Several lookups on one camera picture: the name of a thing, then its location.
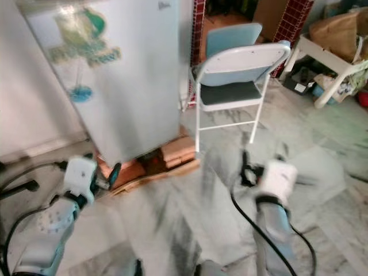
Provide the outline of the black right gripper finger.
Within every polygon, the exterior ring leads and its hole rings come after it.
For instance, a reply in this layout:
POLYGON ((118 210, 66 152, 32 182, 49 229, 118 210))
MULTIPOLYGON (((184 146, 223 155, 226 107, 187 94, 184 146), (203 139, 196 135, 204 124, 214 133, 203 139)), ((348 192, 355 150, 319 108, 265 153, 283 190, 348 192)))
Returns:
POLYGON ((249 153, 247 150, 242 150, 241 153, 241 185, 244 187, 252 187, 252 182, 248 177, 250 171, 249 153))

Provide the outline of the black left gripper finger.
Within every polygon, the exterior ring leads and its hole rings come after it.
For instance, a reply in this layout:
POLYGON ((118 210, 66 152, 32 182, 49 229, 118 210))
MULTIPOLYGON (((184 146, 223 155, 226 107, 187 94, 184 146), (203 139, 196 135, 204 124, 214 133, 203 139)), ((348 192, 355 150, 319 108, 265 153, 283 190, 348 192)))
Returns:
POLYGON ((116 165, 113 166, 113 168, 111 168, 111 171, 107 176, 107 184, 108 184, 107 189, 113 189, 115 187, 121 168, 122 168, 121 163, 116 163, 116 165))

